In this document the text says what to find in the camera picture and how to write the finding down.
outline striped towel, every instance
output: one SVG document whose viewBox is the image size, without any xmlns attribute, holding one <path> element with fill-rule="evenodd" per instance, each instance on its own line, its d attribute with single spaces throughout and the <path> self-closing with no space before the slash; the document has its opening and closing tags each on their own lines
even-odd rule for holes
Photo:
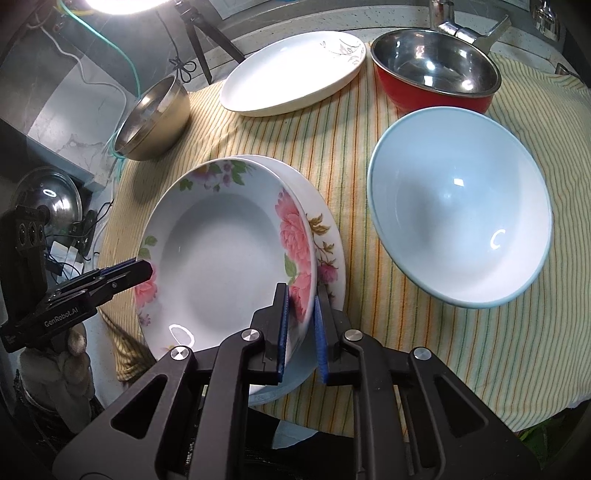
<svg viewBox="0 0 591 480">
<path fill-rule="evenodd" d="M 486 310 L 444 304 L 407 279 L 381 246 L 369 217 L 366 172 L 375 144 L 399 114 L 370 59 L 332 97 L 280 116 L 224 110 L 221 83 L 191 93 L 190 125 L 176 146 L 158 162 L 128 162 L 100 265 L 136 254 L 158 199 L 191 168 L 245 153 L 283 160 L 318 188 L 335 216 L 348 272 L 345 311 L 353 325 L 390 348 L 427 346 L 513 430 L 539 423 L 591 393 L 591 94 L 574 77 L 491 56 L 503 85 L 488 115 L 532 153 L 554 213 L 548 260 L 516 300 Z M 117 295 L 102 313 L 118 378 L 144 372 L 154 358 L 132 291 Z M 316 374 L 259 409 L 312 429 L 353 433 L 350 388 L 327 388 Z"/>
</svg>

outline pink peony print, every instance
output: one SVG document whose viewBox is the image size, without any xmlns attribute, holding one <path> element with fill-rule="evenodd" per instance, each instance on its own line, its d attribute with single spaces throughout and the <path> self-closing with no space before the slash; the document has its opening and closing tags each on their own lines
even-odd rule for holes
<svg viewBox="0 0 591 480">
<path fill-rule="evenodd" d="M 295 307 L 295 318 L 300 323 L 306 318 L 306 308 L 308 307 L 308 300 L 310 298 L 311 280 L 310 273 L 302 273 L 298 275 L 295 282 L 290 285 L 290 299 Z"/>
<path fill-rule="evenodd" d="M 337 272 L 336 267 L 322 262 L 318 267 L 318 276 L 324 285 L 328 285 L 329 283 L 335 282 L 337 280 L 339 273 Z"/>
<path fill-rule="evenodd" d="M 152 265 L 152 277 L 148 281 L 134 287 L 135 304 L 139 309 L 154 300 L 158 291 L 158 287 L 156 286 L 156 267 L 152 263 L 150 265 Z"/>
<path fill-rule="evenodd" d="M 300 273 L 309 273 L 310 247 L 304 222 L 296 204 L 285 190 L 279 194 L 275 211 L 281 218 L 281 244 L 287 250 L 287 256 L 298 266 Z"/>
</svg>

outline stacked plates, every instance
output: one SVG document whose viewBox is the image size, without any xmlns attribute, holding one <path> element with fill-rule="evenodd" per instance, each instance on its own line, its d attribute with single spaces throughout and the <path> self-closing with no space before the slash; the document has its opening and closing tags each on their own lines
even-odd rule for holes
<svg viewBox="0 0 591 480">
<path fill-rule="evenodd" d="M 176 345 L 219 345 L 272 304 L 277 283 L 290 285 L 284 380 L 252 385 L 251 405 L 279 398 L 314 370 L 307 332 L 317 281 L 328 285 L 335 308 L 344 304 L 335 220 L 314 186 L 273 158 L 220 158 L 178 179 L 150 216 L 138 257 L 154 269 L 135 300 L 156 359 Z"/>
</svg>

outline floral decoration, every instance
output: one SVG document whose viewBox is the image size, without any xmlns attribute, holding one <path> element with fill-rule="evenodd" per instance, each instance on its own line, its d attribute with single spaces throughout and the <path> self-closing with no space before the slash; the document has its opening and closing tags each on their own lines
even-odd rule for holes
<svg viewBox="0 0 591 480">
<path fill-rule="evenodd" d="M 322 223 L 322 214 L 308 219 L 310 230 L 312 230 L 312 237 L 314 238 L 314 246 L 316 247 L 316 261 L 318 263 L 318 280 L 326 285 L 329 297 L 332 299 L 334 295 L 330 291 L 330 284 L 337 281 L 339 278 L 339 268 L 335 267 L 335 244 L 327 244 L 322 240 L 319 244 L 319 237 L 326 235 L 330 230 L 330 226 Z"/>
<path fill-rule="evenodd" d="M 229 187 L 232 183 L 244 185 L 242 176 L 251 170 L 252 167 L 241 160 L 217 161 L 193 170 L 187 178 L 179 182 L 178 187 L 181 192 L 191 190 L 194 182 L 197 182 L 206 190 L 219 192 L 222 187 Z"/>
<path fill-rule="evenodd" d="M 284 264 L 289 278 L 290 299 L 295 306 L 295 317 L 301 323 L 306 317 L 311 287 L 312 267 L 306 229 L 296 204 L 285 190 L 279 193 L 275 211 L 281 219 L 281 245 L 287 251 Z"/>
<path fill-rule="evenodd" d="M 135 304 L 139 309 L 154 300 L 158 293 L 158 287 L 156 285 L 156 267 L 152 263 L 150 264 L 152 265 L 152 276 L 150 279 L 134 287 Z"/>
<path fill-rule="evenodd" d="M 148 235 L 138 250 L 137 258 L 142 260 L 150 260 L 151 256 L 149 247 L 154 247 L 156 243 L 158 243 L 156 237 Z M 158 286 L 156 285 L 156 266 L 152 262 L 150 262 L 150 265 L 152 266 L 152 276 L 150 279 L 134 287 L 135 304 L 137 305 L 138 309 L 143 308 L 144 305 L 154 300 L 156 298 L 156 294 L 158 293 Z M 150 316 L 139 315 L 139 323 L 142 326 L 148 326 L 150 324 Z"/>
<path fill-rule="evenodd" d="M 361 48 L 362 44 L 359 43 L 357 45 L 349 45 L 347 42 L 340 40 L 339 44 L 339 51 L 330 50 L 326 46 L 326 42 L 320 42 L 320 45 L 325 48 L 327 51 L 340 56 L 348 56 L 349 62 L 351 62 L 354 66 L 357 66 L 363 60 L 363 49 Z"/>
</svg>

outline bowl rim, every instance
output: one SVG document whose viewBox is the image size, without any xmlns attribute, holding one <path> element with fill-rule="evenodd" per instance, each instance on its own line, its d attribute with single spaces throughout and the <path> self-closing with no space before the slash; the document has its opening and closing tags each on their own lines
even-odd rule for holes
<svg viewBox="0 0 591 480">
<path fill-rule="evenodd" d="M 375 53 L 375 46 L 383 38 L 387 38 L 387 37 L 390 37 L 392 35 L 396 35 L 396 34 L 399 34 L 399 33 L 402 33 L 402 32 L 406 32 L 406 31 L 422 32 L 422 33 L 436 34 L 436 35 L 444 35 L 445 37 L 448 37 L 450 41 L 461 42 L 462 43 L 462 46 L 467 47 L 467 48 L 471 48 L 472 50 L 475 50 L 478 54 L 480 54 L 482 57 L 484 57 L 486 59 L 487 63 L 490 66 L 492 66 L 493 70 L 495 71 L 495 73 L 496 73 L 496 82 L 495 82 L 494 86 L 491 87 L 488 90 L 485 90 L 484 92 L 478 92 L 478 93 L 446 92 L 445 90 L 440 90 L 440 89 L 435 88 L 435 87 L 428 87 L 427 85 L 424 85 L 422 83 L 413 82 L 412 80 L 407 79 L 406 77 L 403 77 L 403 76 L 399 75 L 398 73 L 393 72 L 386 65 L 384 65 L 382 63 L 382 61 L 380 61 L 379 58 L 377 58 L 377 55 Z M 383 71 L 385 71 L 386 73 L 388 73 L 392 77 L 396 78 L 397 80 L 400 80 L 401 82 L 407 83 L 408 85 L 412 85 L 412 86 L 417 87 L 417 88 L 420 88 L 421 90 L 426 90 L 428 92 L 439 93 L 441 95 L 447 95 L 447 96 L 452 96 L 452 97 L 461 97 L 461 98 L 484 98 L 484 97 L 488 97 L 488 96 L 494 95 L 495 92 L 501 87 L 501 83 L 502 83 L 501 71 L 496 66 L 495 62 L 492 61 L 490 59 L 490 57 L 486 53 L 484 53 L 482 50 L 480 50 L 479 48 L 475 47 L 474 45 L 472 45 L 472 44 L 470 44 L 468 42 L 465 42 L 463 40 L 460 40 L 459 38 L 452 37 L 451 35 L 447 35 L 446 33 L 438 32 L 438 31 L 435 31 L 435 30 L 431 30 L 429 28 L 400 28 L 398 30 L 392 30 L 392 31 L 386 32 L 386 33 L 380 35 L 378 38 L 376 38 L 372 42 L 371 48 L 370 48 L 370 52 L 371 52 L 372 60 L 374 61 L 374 64 L 377 67 L 381 68 Z"/>
<path fill-rule="evenodd" d="M 539 181 L 545 186 L 545 198 L 546 198 L 546 202 L 547 202 L 547 212 L 548 212 L 548 232 L 547 232 L 547 238 L 546 238 L 546 243 L 545 243 L 545 247 L 544 247 L 544 253 L 542 254 L 541 258 L 540 258 L 540 262 L 538 264 L 538 266 L 535 268 L 535 270 L 532 272 L 531 276 L 528 278 L 527 281 L 525 281 L 523 283 L 523 285 L 516 289 L 515 291 L 513 291 L 512 293 L 510 293 L 509 295 L 506 295 L 505 297 L 502 297 L 500 299 L 494 299 L 494 300 L 490 300 L 490 301 L 483 301 L 483 302 L 474 302 L 474 301 L 464 301 L 464 300 L 459 300 L 459 299 L 454 299 L 451 298 L 437 290 L 435 290 L 434 288 L 426 285 L 424 282 L 422 282 L 421 280 L 419 280 L 415 275 L 413 275 L 408 268 L 406 267 L 406 265 L 404 265 L 404 262 L 400 261 L 400 259 L 394 260 L 395 257 L 398 258 L 397 255 L 393 255 L 392 254 L 392 249 L 389 245 L 387 245 L 382 238 L 386 238 L 386 236 L 384 235 L 384 230 L 382 229 L 382 226 L 380 225 L 379 221 L 378 221 L 378 216 L 376 214 L 376 210 L 375 210 L 375 204 L 374 204 L 374 194 L 373 194 L 373 188 L 372 188 L 372 179 L 374 177 L 373 175 L 373 170 L 375 167 L 375 162 L 376 162 L 376 153 L 378 152 L 382 142 L 384 141 L 384 139 L 386 138 L 386 136 L 399 124 L 401 124 L 402 122 L 406 121 L 408 118 L 412 118 L 413 116 L 416 115 L 421 115 L 421 114 L 425 114 L 428 113 L 429 111 L 432 110 L 452 110 L 452 111 L 462 111 L 462 112 L 467 112 L 468 115 L 476 115 L 479 117 L 482 117 L 483 119 L 485 119 L 487 122 L 489 122 L 490 124 L 493 125 L 493 128 L 500 128 L 501 130 L 505 131 L 506 133 L 508 133 L 511 137 L 511 141 L 524 153 L 527 154 L 527 158 L 528 161 L 531 162 L 536 168 L 536 172 L 537 172 L 537 176 Z M 402 118 L 398 119 L 397 121 L 395 121 L 392 125 L 390 125 L 388 127 L 388 129 L 382 134 L 382 136 L 379 138 L 378 143 L 376 144 L 374 151 L 372 152 L 371 158 L 369 160 L 369 167 L 368 167 L 368 172 L 367 172 L 367 181 L 366 181 L 366 191 L 367 191 L 367 201 L 368 201 L 368 206 L 369 206 L 369 212 L 371 214 L 371 219 L 372 219 L 372 223 L 374 225 L 374 228 L 376 229 L 377 233 L 378 233 L 378 237 L 380 240 L 380 243 L 382 244 L 382 246 L 385 248 L 386 252 L 388 253 L 388 255 L 390 256 L 390 258 L 392 259 L 392 261 L 396 264 L 396 266 L 402 271 L 403 274 L 405 274 L 413 283 L 415 283 L 417 286 L 419 286 L 419 288 L 421 288 L 422 290 L 424 290 L 425 292 L 427 292 L 429 295 L 432 295 L 440 300 L 443 300 L 444 302 L 454 305 L 456 307 L 462 307 L 462 308 L 467 308 L 467 309 L 489 309 L 489 308 L 494 308 L 494 307 L 498 307 L 501 306 L 515 298 L 517 298 L 519 295 L 521 295 L 525 290 L 527 290 L 530 285 L 534 282 L 534 280 L 538 277 L 538 275 L 540 274 L 547 258 L 548 258 L 548 252 L 550 251 L 550 245 L 551 245 L 551 241 L 552 241 L 552 234 L 553 234 L 553 227 L 554 227 L 554 219 L 553 219 L 553 213 L 552 213 L 552 203 L 550 200 L 550 194 L 548 192 L 548 187 L 546 185 L 544 176 L 542 175 L 542 172 L 540 170 L 540 167 L 538 166 L 538 164 L 535 162 L 534 157 L 531 155 L 531 153 L 527 150 L 527 148 L 521 143 L 521 141 L 519 141 L 519 139 L 513 135 L 513 133 L 511 133 L 511 131 L 509 131 L 508 129 L 506 129 L 505 127 L 503 127 L 501 124 L 495 122 L 492 118 L 488 118 L 486 115 L 482 115 L 481 113 L 475 112 L 473 110 L 468 110 L 465 108 L 460 108 L 460 107 L 455 107 L 455 106 L 432 106 L 432 107 L 428 107 L 428 108 L 423 108 L 420 110 L 416 110 L 414 112 L 408 113 L 407 115 L 403 116 Z"/>
<path fill-rule="evenodd" d="M 152 115 L 140 126 L 140 128 L 138 128 L 137 132 L 134 133 L 133 136 L 126 143 L 123 143 L 123 145 L 118 147 L 117 142 L 119 141 L 119 136 L 125 128 L 127 120 L 129 120 L 131 114 L 136 110 L 138 105 L 144 100 L 144 98 L 150 92 L 152 92 L 156 87 L 159 87 L 160 84 L 167 82 L 170 82 L 170 86 L 168 87 L 168 90 L 166 91 L 164 96 L 162 96 L 162 99 L 158 103 L 158 106 L 154 113 L 152 113 Z M 135 103 L 131 111 L 127 114 L 125 121 L 117 130 L 117 135 L 115 136 L 115 140 L 113 142 L 113 150 L 115 150 L 115 152 L 119 155 L 127 155 L 135 147 L 137 147 L 140 144 L 140 142 L 154 129 L 156 123 L 163 115 L 164 111 L 171 105 L 173 99 L 178 94 L 177 90 L 179 90 L 179 87 L 182 87 L 182 84 L 178 81 L 178 79 L 174 75 L 167 75 L 162 80 L 159 80 L 158 82 L 154 83 L 148 90 L 146 90 L 144 94 L 141 96 L 141 98 Z"/>
</svg>

